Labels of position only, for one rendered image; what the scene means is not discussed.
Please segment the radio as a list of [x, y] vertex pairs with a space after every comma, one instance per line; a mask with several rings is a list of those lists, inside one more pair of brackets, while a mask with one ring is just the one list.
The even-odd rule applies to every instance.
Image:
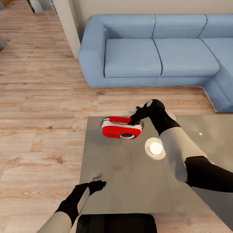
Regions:
[[132, 118], [119, 116], [110, 116], [101, 122], [102, 133], [106, 137], [135, 139], [143, 130], [141, 123], [139, 125], [128, 125]]

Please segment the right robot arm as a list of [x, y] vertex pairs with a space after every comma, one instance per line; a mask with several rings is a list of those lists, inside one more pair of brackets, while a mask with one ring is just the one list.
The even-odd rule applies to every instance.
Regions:
[[164, 104], [151, 99], [144, 107], [133, 100], [128, 125], [139, 125], [141, 119], [150, 117], [162, 141], [170, 170], [181, 183], [191, 189], [233, 232], [233, 173], [212, 164], [176, 122], [176, 117]]

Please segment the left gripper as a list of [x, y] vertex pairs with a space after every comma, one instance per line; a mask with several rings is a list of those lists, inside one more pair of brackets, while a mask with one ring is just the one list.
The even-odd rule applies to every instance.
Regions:
[[93, 186], [93, 192], [99, 191], [101, 190], [103, 187], [105, 187], [106, 185], [106, 181], [102, 182], [102, 181], [94, 181], [94, 182], [89, 182], [92, 186]]

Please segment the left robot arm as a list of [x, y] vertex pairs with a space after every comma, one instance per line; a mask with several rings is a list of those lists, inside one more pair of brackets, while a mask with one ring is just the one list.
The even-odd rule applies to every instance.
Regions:
[[89, 183], [76, 185], [72, 193], [61, 202], [51, 218], [36, 233], [69, 233], [89, 196], [105, 187], [106, 181], [94, 180], [100, 177], [103, 177], [102, 172], [92, 173], [89, 175]]

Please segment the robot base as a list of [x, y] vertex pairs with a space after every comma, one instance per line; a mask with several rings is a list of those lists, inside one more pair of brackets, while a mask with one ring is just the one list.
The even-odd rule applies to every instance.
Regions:
[[157, 233], [153, 213], [79, 215], [76, 233]]

